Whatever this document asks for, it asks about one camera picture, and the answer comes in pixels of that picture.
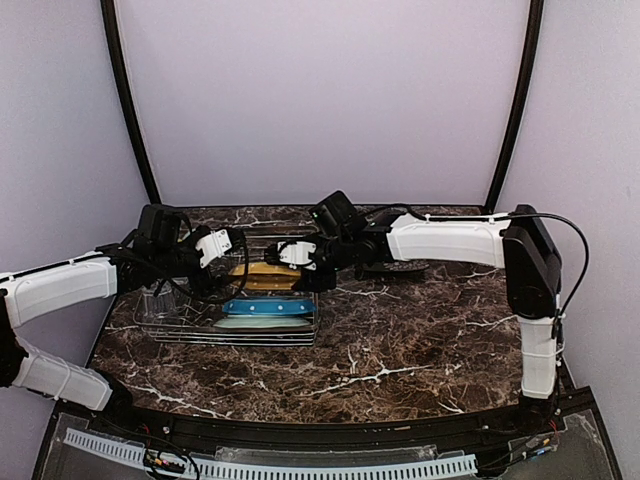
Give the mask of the yellow polka dot plate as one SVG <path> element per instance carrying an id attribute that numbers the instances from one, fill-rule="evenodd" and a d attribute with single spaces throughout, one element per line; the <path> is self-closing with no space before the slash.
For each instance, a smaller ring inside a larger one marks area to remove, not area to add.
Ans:
<path id="1" fill-rule="evenodd" d="M 235 287 L 239 287 L 245 275 L 245 265 L 238 265 L 229 272 L 228 280 Z M 266 262 L 252 262 L 246 276 L 245 290 L 290 291 L 301 278 L 301 272 Z"/>

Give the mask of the black square floral plate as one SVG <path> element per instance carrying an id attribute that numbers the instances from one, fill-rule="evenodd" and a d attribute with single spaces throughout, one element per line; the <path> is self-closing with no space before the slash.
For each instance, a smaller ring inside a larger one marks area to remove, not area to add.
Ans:
<path id="1" fill-rule="evenodd" d="M 429 263 L 408 262 L 408 263 L 373 263 L 357 266 L 354 269 L 356 280 L 398 280 L 415 278 L 421 275 L 430 267 Z"/>

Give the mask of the blue polka dot plate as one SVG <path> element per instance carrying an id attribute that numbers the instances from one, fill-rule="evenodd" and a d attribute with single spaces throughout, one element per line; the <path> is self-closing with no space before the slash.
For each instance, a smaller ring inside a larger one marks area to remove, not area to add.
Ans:
<path id="1" fill-rule="evenodd" d="M 230 300 L 222 307 L 222 312 L 231 316 L 307 316 L 316 311 L 311 299 L 301 297 L 247 297 Z"/>

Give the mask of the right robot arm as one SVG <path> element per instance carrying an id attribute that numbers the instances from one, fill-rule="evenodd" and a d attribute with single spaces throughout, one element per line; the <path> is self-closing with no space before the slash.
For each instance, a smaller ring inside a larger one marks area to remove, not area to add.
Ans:
<path id="1" fill-rule="evenodd" d="M 408 204 L 357 208 L 336 191 L 310 208 L 317 232 L 276 246 L 276 257 L 302 272 L 300 291 L 334 288 L 349 267 L 418 260 L 492 266 L 504 271 L 508 305 L 521 330 L 523 397 L 556 389 L 562 322 L 574 293 L 562 292 L 562 258 L 544 223 L 581 229 L 562 216 L 521 204 L 490 215 L 420 214 Z"/>

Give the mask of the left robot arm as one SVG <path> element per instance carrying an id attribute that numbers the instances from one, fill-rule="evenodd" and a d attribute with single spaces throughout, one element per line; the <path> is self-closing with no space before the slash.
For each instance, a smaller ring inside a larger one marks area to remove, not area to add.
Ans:
<path id="1" fill-rule="evenodd" d="M 1 276 L 1 385 L 34 391 L 93 411 L 127 400 L 107 374 L 45 352 L 17 334 L 31 320 L 95 299 L 150 288 L 155 283 L 209 303 L 215 289 L 208 267 L 233 248 L 226 229 L 193 226 L 183 211 L 163 204 L 143 207 L 122 241 L 66 261 Z"/>

